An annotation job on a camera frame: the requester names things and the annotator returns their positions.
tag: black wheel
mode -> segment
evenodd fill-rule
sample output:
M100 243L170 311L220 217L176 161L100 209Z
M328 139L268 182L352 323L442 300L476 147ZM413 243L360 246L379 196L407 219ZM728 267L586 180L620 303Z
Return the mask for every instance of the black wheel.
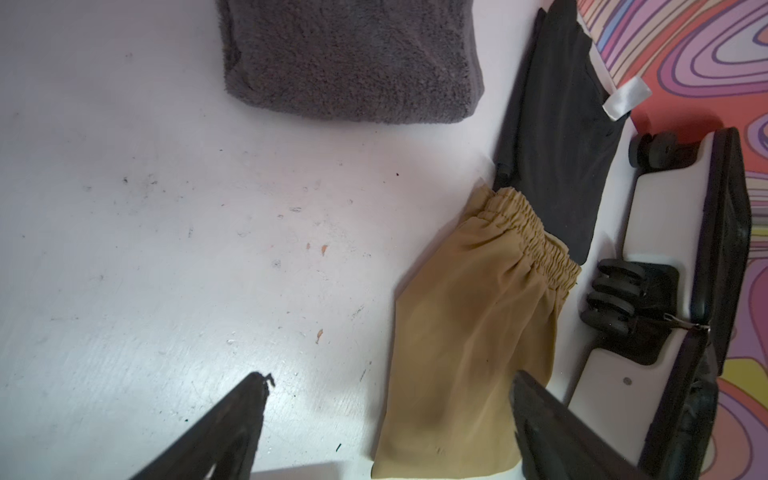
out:
M613 310L624 316L634 315L634 305L607 293L590 292L587 295L587 303L596 310Z
M662 132L648 145L648 165L657 170L666 170L674 160L674 147L677 135L671 131Z
M630 325L627 318L620 313L610 310L605 312L587 310L581 313L581 321L610 336L627 338L630 334Z
M634 168L648 168L648 146L654 136L638 135L629 142L629 165Z
M619 280L618 278L610 278L609 276L599 276L594 279L592 288L594 288L596 292L617 296L628 302L637 299L641 293L640 287L634 283L627 282L626 280Z
M618 258L605 258L598 262L598 270L619 280L628 280L639 283L645 280L645 270L636 263L627 262Z

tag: black garment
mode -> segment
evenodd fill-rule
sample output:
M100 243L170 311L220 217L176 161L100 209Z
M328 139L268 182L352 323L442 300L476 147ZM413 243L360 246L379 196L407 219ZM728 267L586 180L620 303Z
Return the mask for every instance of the black garment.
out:
M581 265L629 115L612 121L603 110L608 93L590 63L592 40L576 22L575 0L540 10L533 35L502 125L493 188L522 192Z

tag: white floor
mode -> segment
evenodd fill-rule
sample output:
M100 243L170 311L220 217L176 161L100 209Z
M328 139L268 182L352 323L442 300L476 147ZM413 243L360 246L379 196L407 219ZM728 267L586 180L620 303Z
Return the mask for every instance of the white floor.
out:
M476 2L474 116L383 126L227 96L213 0L3 2L2 477L128 478L257 370L277 386L254 470L302 468L254 478L366 478L393 298L492 177L537 7ZM561 315L558 395L632 130Z

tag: elastic waistband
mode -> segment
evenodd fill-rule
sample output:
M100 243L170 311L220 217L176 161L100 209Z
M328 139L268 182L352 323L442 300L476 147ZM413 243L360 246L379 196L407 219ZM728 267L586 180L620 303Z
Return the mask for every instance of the elastic waistband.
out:
M517 232L523 240L523 254L532 260L533 267L546 277L551 288L567 293L581 272L581 267L568 256L568 248L544 230L525 195L511 187L496 194L490 189L488 192L491 193L484 193L488 200L476 216L502 230Z

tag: clothing label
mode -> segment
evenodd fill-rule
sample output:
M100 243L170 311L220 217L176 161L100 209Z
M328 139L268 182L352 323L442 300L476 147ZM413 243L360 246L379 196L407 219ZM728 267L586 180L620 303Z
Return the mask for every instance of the clothing label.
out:
M603 104L603 110L611 120L616 121L629 113L630 110L643 103L650 97L650 88L642 78L632 77Z

